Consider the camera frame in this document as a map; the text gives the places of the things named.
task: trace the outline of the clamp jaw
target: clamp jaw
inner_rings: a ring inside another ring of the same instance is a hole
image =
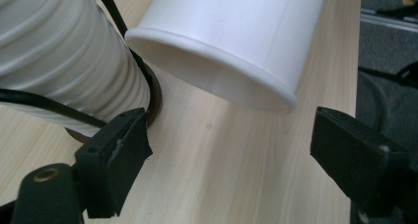
[[[397,206],[405,223],[418,223],[418,174],[402,146],[346,113],[318,108],[311,155],[363,214],[388,218]]]
[[[83,223],[119,215],[144,161],[152,154],[144,109],[124,112],[76,153],[76,164],[29,173],[16,201],[0,207],[3,223]]]

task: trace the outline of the paper cup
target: paper cup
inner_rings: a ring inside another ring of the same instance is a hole
[[[127,45],[224,99],[283,112],[295,95],[324,0],[154,0]]]

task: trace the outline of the white ribbed cup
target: white ribbed cup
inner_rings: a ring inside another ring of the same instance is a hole
[[[297,103],[324,0],[154,0],[126,43],[150,65],[227,100]]]
[[[95,0],[0,0],[0,88],[39,94],[103,121],[150,102],[145,78]],[[87,136],[98,131],[8,106]]]

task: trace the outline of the stack of cups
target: stack of cups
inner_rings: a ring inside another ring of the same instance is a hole
[[[103,121],[150,102],[144,76],[95,0],[0,0],[0,88],[42,95]],[[99,130],[8,106],[86,136]]]

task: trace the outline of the table surface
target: table surface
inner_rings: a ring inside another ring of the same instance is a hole
[[[115,0],[129,28],[151,0]],[[310,156],[316,107],[354,114],[360,0],[326,0],[290,114],[256,112],[155,70],[154,150],[121,216],[88,223],[349,223],[350,201]],[[0,203],[30,171],[74,163],[62,127],[0,107]]]

